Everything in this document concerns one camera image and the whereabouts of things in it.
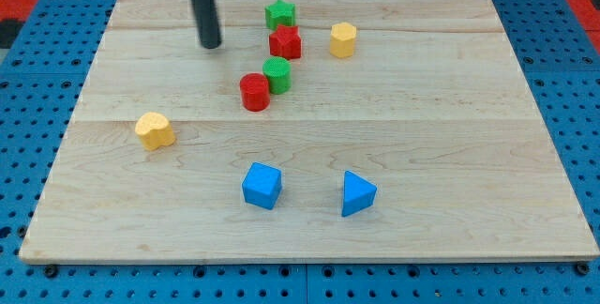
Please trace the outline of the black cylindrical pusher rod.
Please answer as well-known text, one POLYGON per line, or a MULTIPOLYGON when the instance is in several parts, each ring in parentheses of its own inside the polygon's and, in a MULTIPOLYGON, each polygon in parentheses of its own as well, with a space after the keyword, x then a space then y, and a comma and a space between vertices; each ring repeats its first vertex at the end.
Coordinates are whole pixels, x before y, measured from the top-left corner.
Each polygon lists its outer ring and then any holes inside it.
POLYGON ((205 49, 221 45, 218 9, 215 0, 190 0, 200 44, 205 49))

